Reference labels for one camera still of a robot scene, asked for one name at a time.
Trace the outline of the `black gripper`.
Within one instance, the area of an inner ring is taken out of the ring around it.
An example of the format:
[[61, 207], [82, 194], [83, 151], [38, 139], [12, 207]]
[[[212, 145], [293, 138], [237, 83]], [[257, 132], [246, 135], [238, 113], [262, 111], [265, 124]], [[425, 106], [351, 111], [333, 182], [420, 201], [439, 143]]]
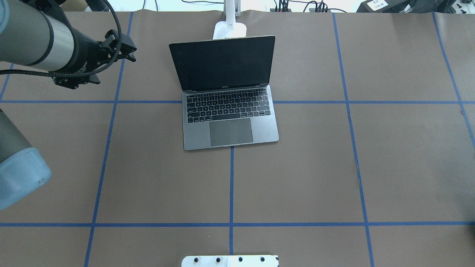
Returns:
[[86, 74], [94, 75], [98, 62], [103, 60], [101, 55], [102, 41], [83, 34], [79, 30], [72, 28], [73, 36], [73, 54], [69, 62], [70, 74]]

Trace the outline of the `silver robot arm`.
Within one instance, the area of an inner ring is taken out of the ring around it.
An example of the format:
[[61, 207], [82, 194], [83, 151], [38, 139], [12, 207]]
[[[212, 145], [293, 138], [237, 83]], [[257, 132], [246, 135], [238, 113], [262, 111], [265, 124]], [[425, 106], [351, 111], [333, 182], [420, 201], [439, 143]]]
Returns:
[[[56, 0], [1, 1], [1, 61], [46, 73], [83, 74], [107, 59], [101, 44], [73, 28]], [[1, 111], [0, 204], [4, 210], [42, 185], [52, 172]]]

